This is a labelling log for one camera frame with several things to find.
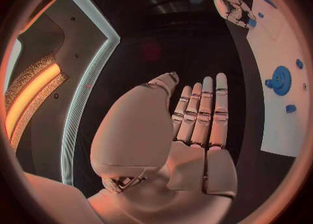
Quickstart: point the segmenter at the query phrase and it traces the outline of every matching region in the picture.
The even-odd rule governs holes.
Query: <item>textured gold panel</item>
[[[56,89],[58,88],[63,82],[68,79],[68,75],[66,73],[60,73],[57,75],[52,81],[50,81],[42,90],[39,92],[30,104],[26,107],[24,112],[22,113],[20,119],[18,120],[13,134],[11,136],[11,147],[16,152],[17,146],[19,144],[20,138],[36,112],[36,110],[40,107],[40,105],[47,99],[47,97]]]
[[[40,58],[36,63],[29,66],[24,70],[10,85],[8,90],[5,93],[5,108],[8,111],[8,108],[15,100],[16,96],[22,91],[24,86],[32,80],[38,73],[43,69],[55,62],[54,54],[48,53],[42,58]]]

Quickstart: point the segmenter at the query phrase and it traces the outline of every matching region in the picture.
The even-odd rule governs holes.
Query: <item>white led light strip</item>
[[[85,70],[71,101],[62,137],[61,171],[62,182],[73,185],[73,156],[78,126],[91,90],[107,60],[120,41],[109,22],[90,0],[73,0],[75,4],[90,18],[90,20],[107,37],[98,52]]]

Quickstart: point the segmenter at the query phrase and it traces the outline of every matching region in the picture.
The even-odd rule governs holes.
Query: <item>orange light strip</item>
[[[9,138],[11,138],[14,127],[27,105],[60,71],[58,64],[49,66],[37,75],[16,97],[5,119],[5,127]]]

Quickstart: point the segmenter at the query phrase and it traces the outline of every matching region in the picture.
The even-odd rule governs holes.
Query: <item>blue gear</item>
[[[273,88],[277,95],[285,95],[291,88],[291,74],[284,66],[278,66],[273,73],[272,80],[266,81],[266,86]]]

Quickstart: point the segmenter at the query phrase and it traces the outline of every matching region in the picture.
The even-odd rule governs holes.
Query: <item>glowing orange light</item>
[[[60,71],[57,64],[49,66],[35,77],[16,97],[5,119],[5,127],[9,138],[11,138],[15,124],[27,105]]]

